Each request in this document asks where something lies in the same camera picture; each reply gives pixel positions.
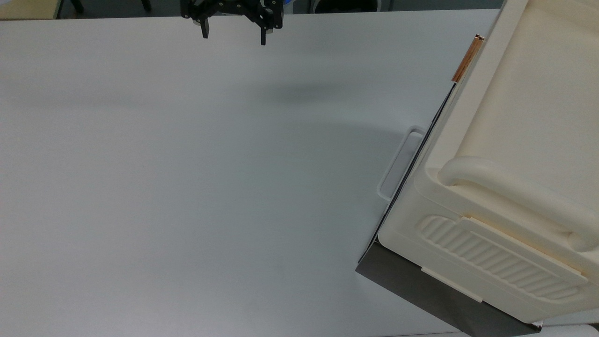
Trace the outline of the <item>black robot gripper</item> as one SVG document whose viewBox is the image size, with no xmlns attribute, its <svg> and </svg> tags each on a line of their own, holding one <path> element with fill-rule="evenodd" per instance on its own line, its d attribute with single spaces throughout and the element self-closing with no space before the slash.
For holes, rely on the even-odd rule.
<svg viewBox="0 0 599 337">
<path fill-rule="evenodd" d="M 268 30 L 283 27 L 283 7 L 283 0 L 182 0 L 182 17 L 200 23 L 207 39 L 208 18 L 216 14 L 244 16 L 261 28 L 260 45 L 266 45 Z"/>
</svg>

